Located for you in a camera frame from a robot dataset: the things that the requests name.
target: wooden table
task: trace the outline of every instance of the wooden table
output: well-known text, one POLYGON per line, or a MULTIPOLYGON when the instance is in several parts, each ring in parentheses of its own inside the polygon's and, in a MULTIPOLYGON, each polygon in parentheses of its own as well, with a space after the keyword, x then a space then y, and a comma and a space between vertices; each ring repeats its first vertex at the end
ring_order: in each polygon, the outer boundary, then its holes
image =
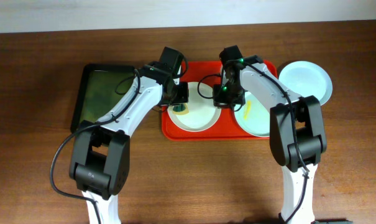
MULTIPOLYGON (((317 219, 376 223, 376 21, 0 34, 0 223, 87 223, 86 204, 56 194, 48 172, 90 62, 142 66, 164 48, 217 60, 237 44, 277 67, 308 60, 333 83, 323 107, 328 150, 316 173, 317 219)), ((173 142, 150 112, 131 140, 131 171, 119 194, 127 223, 227 223, 277 218, 280 167, 268 140, 173 142)), ((59 157, 68 177, 71 144, 59 157)))

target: white background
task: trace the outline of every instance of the white background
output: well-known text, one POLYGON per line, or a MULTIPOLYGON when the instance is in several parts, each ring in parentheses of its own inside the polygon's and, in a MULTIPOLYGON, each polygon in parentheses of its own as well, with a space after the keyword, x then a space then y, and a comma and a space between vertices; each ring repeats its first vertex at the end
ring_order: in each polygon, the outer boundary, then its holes
POLYGON ((376 0, 0 0, 0 32, 376 19, 376 0))

